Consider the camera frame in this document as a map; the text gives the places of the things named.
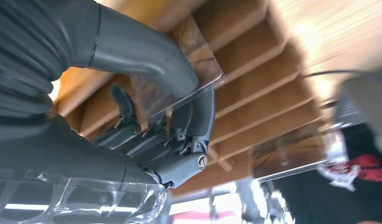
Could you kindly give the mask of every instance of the fluorescent light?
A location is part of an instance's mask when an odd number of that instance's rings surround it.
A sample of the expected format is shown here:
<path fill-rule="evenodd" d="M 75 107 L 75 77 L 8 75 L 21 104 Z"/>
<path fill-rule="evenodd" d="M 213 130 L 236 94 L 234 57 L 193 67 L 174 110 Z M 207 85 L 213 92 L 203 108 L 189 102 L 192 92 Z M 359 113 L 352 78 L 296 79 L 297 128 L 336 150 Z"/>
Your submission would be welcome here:
<path fill-rule="evenodd" d="M 5 206 L 5 209 L 13 209 L 13 210 L 39 210 L 39 211 L 45 211 L 48 209 L 48 205 L 44 204 L 7 204 Z M 109 207 L 109 206 L 102 206 L 100 207 L 101 211 L 116 211 L 116 212 L 134 212 L 136 211 L 136 208 L 130 208 L 130 207 Z"/>
<path fill-rule="evenodd" d="M 48 209 L 48 205 L 44 205 L 44 204 L 7 204 L 5 206 L 5 209 L 45 211 Z"/>

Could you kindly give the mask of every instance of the clear plastic cover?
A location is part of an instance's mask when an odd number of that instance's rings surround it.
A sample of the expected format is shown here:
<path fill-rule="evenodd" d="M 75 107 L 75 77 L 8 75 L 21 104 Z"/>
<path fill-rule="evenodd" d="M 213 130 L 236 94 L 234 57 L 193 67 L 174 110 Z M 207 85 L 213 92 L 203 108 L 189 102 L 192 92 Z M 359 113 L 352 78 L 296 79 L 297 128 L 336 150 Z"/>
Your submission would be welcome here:
<path fill-rule="evenodd" d="M 159 184 L 66 178 L 36 171 L 28 171 L 20 180 L 0 175 L 0 224 L 149 223 L 161 212 L 166 195 Z"/>
<path fill-rule="evenodd" d="M 219 64 L 214 58 L 208 43 L 202 36 L 193 17 L 189 17 L 177 25 L 170 33 L 186 55 L 198 79 L 198 88 L 185 98 L 176 98 L 156 87 L 142 76 L 130 76 L 135 92 L 139 120 L 151 122 L 156 115 L 166 109 L 176 109 L 188 103 L 200 93 L 226 81 Z"/>

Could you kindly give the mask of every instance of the black fabric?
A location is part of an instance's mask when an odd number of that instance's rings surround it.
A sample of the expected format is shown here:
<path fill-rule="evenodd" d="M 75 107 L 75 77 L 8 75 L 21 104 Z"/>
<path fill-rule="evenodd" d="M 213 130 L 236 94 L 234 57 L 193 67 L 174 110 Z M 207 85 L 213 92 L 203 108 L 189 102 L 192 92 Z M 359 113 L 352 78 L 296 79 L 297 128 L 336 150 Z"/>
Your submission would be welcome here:
<path fill-rule="evenodd" d="M 343 130 L 349 159 L 373 155 L 380 161 L 374 135 L 364 124 Z M 382 180 L 356 178 L 356 191 L 330 185 L 331 180 L 316 170 L 274 181 L 285 198 L 296 224 L 356 224 L 362 221 L 382 222 Z"/>

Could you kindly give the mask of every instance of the black cable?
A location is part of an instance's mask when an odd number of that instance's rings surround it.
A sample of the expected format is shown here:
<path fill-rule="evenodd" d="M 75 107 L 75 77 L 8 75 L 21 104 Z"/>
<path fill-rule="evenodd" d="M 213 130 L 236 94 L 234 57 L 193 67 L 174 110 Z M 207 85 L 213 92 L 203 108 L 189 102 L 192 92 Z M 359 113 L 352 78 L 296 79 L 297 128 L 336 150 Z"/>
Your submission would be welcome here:
<path fill-rule="evenodd" d="M 304 75 L 305 78 L 310 78 L 313 76 L 320 76 L 320 75 L 326 75 L 326 74 L 334 74 L 334 73 L 355 73 L 355 74 L 365 74 L 365 71 L 362 70 L 327 70 L 327 71 L 320 71 L 320 72 L 314 72 L 308 75 Z"/>
<path fill-rule="evenodd" d="M 332 101 L 330 103 L 326 103 L 326 104 L 323 104 L 319 107 L 319 109 L 328 109 L 328 108 L 332 108 L 332 107 L 336 107 L 338 104 L 338 101 L 335 100 L 335 101 Z"/>

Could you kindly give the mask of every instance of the black shirt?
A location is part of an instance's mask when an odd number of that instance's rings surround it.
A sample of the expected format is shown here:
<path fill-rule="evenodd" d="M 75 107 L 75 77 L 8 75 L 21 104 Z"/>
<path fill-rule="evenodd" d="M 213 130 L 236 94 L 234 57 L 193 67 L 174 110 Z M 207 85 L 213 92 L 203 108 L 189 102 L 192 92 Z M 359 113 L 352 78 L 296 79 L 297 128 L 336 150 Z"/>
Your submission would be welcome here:
<path fill-rule="evenodd" d="M 274 181 L 296 224 L 382 222 L 382 155 L 366 125 L 342 130 L 350 163 L 361 166 L 356 191 L 330 185 L 316 170 Z"/>

